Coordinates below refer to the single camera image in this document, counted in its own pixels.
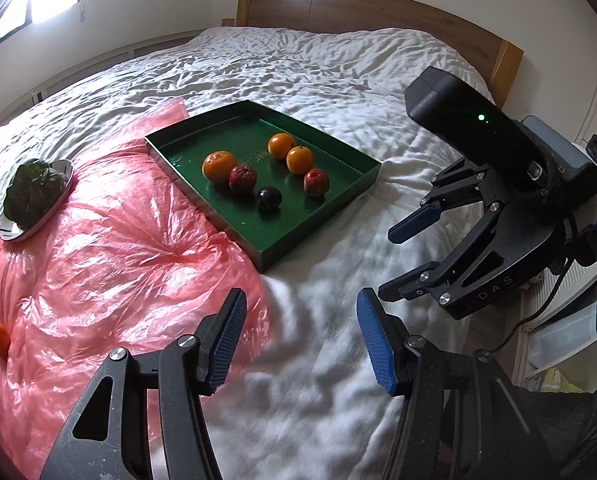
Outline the smooth orange with stem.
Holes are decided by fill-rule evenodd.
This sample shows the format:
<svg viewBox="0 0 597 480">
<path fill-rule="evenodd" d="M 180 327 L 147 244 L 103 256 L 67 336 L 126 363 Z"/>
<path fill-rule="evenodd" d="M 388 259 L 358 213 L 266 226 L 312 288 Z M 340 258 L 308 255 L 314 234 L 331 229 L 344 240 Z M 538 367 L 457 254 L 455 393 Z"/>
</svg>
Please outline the smooth orange with stem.
<svg viewBox="0 0 597 480">
<path fill-rule="evenodd" d="M 304 176 L 313 168 L 315 156 L 307 146 L 297 146 L 293 148 L 285 157 L 285 164 L 289 172 L 294 176 Z"/>
</svg>

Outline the pink plastic sheet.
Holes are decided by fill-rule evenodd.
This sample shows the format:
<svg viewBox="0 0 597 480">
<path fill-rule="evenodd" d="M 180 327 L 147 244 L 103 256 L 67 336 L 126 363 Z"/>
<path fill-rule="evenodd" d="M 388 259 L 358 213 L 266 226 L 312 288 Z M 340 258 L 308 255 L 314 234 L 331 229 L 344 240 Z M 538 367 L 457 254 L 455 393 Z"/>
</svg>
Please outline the pink plastic sheet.
<svg viewBox="0 0 597 480">
<path fill-rule="evenodd" d="M 248 318 L 233 370 L 262 352 L 270 322 L 262 280 L 238 245 L 172 183 L 146 136 L 187 117 L 175 100 L 75 157 L 76 183 L 53 218 L 0 243 L 0 448 L 26 478 L 50 448 L 106 352 L 164 348 L 216 312 L 233 287 Z"/>
</svg>

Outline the white shelf unit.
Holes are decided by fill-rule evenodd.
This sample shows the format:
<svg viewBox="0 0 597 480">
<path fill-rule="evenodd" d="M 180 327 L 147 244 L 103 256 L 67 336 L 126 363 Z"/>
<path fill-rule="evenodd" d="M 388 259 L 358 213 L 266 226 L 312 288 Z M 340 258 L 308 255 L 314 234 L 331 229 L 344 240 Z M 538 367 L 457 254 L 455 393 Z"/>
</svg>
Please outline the white shelf unit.
<svg viewBox="0 0 597 480">
<path fill-rule="evenodd" d="M 597 390 L 597 262 L 575 263 L 562 284 L 545 272 L 539 285 L 522 294 L 521 315 L 537 318 L 519 329 L 512 382 L 538 390 L 559 372 L 580 390 Z"/>
</svg>

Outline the green leafy vegetable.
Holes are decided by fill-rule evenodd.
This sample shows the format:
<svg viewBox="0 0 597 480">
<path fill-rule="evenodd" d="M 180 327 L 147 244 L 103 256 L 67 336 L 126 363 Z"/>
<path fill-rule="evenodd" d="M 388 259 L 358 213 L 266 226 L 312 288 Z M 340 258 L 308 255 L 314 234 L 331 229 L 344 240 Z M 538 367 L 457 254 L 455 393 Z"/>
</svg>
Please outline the green leafy vegetable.
<svg viewBox="0 0 597 480">
<path fill-rule="evenodd" d="M 3 201 L 4 215 L 22 230 L 34 226 L 66 187 L 63 174 L 41 159 L 29 159 L 15 171 Z"/>
</svg>

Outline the small orange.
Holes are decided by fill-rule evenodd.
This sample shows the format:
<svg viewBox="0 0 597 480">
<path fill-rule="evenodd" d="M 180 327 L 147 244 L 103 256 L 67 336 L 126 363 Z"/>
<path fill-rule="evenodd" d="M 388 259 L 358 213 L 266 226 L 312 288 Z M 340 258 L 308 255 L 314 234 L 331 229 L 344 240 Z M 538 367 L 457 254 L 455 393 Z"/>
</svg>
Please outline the small orange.
<svg viewBox="0 0 597 480">
<path fill-rule="evenodd" d="M 238 164 L 228 151 L 216 151 L 208 154 L 202 162 L 202 175 L 214 185 L 229 181 L 231 170 Z"/>
</svg>

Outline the green shallow tray box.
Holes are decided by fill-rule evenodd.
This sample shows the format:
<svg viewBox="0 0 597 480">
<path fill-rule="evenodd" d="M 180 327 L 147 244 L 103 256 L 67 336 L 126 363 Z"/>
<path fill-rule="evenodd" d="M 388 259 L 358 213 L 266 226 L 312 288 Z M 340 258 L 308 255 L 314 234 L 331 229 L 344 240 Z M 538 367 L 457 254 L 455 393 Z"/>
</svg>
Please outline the green shallow tray box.
<svg viewBox="0 0 597 480">
<path fill-rule="evenodd" d="M 307 196 L 301 177 L 274 159 L 267 143 L 287 133 L 315 156 L 315 166 L 330 179 L 321 198 Z M 146 147 L 164 173 L 213 226 L 225 232 L 267 271 L 308 236 L 317 232 L 379 175 L 378 160 L 312 126 L 252 101 L 241 101 L 192 116 L 146 136 Z M 257 188 L 277 188 L 282 202 L 276 212 L 260 211 L 255 196 L 234 194 L 202 174 L 207 155 L 231 153 L 257 174 Z"/>
</svg>

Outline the wooden headboard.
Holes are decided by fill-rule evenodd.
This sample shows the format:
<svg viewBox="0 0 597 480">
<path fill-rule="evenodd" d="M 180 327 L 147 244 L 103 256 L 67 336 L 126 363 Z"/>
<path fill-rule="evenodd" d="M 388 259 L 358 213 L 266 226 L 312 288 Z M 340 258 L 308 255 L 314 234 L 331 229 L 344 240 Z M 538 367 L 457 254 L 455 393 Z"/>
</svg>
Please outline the wooden headboard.
<svg viewBox="0 0 597 480">
<path fill-rule="evenodd" d="M 285 27 L 321 34 L 382 28 L 428 32 L 485 79 L 497 107 L 507 102 L 524 51 L 465 18 L 415 0 L 238 0 L 224 26 Z"/>
</svg>

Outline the dark purple plum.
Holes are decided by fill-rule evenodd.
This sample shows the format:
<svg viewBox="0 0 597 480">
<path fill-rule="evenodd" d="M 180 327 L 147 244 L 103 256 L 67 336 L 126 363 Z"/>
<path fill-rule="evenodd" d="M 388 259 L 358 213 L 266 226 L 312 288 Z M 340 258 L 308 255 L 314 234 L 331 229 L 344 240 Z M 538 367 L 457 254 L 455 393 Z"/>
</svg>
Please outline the dark purple plum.
<svg viewBox="0 0 597 480">
<path fill-rule="evenodd" d="M 257 205 L 260 210 L 274 211 L 282 204 L 282 193 L 274 186 L 264 186 L 257 195 Z"/>
</svg>

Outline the white bed duvet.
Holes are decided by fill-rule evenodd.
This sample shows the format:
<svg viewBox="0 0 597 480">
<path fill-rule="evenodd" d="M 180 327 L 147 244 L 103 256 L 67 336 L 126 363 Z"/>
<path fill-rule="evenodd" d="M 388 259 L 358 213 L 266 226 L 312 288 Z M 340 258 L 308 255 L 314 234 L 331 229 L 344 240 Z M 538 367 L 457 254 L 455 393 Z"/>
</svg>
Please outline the white bed duvet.
<svg viewBox="0 0 597 480">
<path fill-rule="evenodd" d="M 426 67 L 479 92 L 474 67 L 426 32 L 327 35 L 211 28 L 74 84 L 0 127 L 0 214 L 19 166 L 70 160 L 75 185 L 29 240 L 0 242 L 0 445 L 36 479 L 105 354 L 164 348 L 216 311 L 233 287 L 248 318 L 227 385 L 205 416 L 230 479 L 376 479 L 400 403 L 376 385 L 356 320 L 359 289 L 445 257 L 476 207 L 447 212 L 401 245 L 388 228 L 458 158 L 413 122 L 405 88 Z M 317 129 L 231 119 L 167 148 L 178 169 L 234 214 L 259 250 L 361 177 L 367 191 L 312 226 L 258 272 L 176 187 L 146 145 L 154 130 L 251 101 Z"/>
</svg>

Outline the grey rimmed white plate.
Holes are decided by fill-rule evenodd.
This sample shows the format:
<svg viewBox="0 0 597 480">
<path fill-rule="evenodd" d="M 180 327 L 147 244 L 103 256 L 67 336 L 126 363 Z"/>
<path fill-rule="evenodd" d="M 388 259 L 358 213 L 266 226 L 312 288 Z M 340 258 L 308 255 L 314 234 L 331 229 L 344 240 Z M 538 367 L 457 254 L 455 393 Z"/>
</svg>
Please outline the grey rimmed white plate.
<svg viewBox="0 0 597 480">
<path fill-rule="evenodd" d="M 33 158 L 16 168 L 0 216 L 0 240 L 16 243 L 36 234 L 59 210 L 75 182 L 68 159 Z"/>
</svg>

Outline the red apple front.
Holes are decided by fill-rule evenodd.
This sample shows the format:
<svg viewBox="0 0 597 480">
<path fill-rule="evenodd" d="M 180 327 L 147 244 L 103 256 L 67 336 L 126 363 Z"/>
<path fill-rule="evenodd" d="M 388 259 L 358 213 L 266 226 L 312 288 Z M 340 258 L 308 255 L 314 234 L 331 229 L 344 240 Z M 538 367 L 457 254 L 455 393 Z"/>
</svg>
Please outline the red apple front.
<svg viewBox="0 0 597 480">
<path fill-rule="evenodd" d="M 329 191 L 330 179 L 322 169 L 312 168 L 304 175 L 303 185 L 307 196 L 321 197 Z"/>
</svg>

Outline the red apple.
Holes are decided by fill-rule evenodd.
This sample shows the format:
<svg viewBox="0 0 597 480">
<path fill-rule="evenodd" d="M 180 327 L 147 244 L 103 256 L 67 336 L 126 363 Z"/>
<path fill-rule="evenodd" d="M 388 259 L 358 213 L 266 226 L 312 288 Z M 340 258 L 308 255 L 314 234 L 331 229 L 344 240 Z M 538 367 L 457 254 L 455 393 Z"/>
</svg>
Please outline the red apple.
<svg viewBox="0 0 597 480">
<path fill-rule="evenodd" d="M 312 168 L 304 175 L 303 185 L 307 196 L 321 197 L 329 191 L 330 179 L 322 169 Z"/>
<path fill-rule="evenodd" d="M 236 194 L 251 193 L 257 183 L 257 171 L 246 165 L 236 165 L 230 170 L 228 185 Z"/>
</svg>

